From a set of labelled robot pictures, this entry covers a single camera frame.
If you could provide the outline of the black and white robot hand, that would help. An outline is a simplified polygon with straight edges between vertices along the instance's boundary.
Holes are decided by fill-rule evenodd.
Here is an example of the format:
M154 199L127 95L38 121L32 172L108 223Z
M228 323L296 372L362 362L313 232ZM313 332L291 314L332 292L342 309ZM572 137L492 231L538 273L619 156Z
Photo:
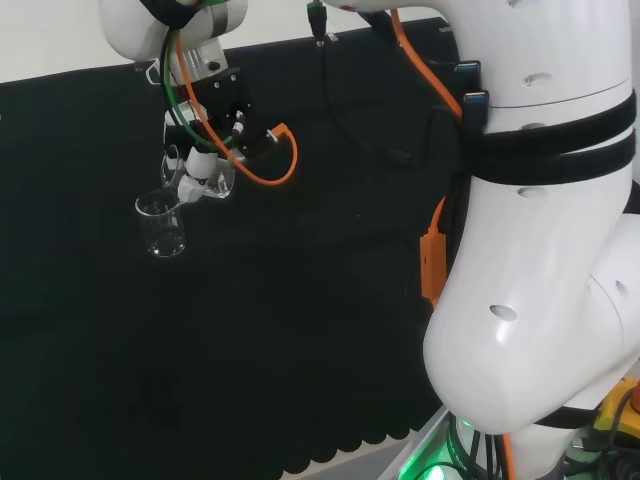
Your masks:
M163 133L163 186L178 201L224 199L233 189L236 164L246 162L255 134L248 121L248 90L237 68L192 79L195 96L181 83L178 63L163 64L160 86L167 112Z

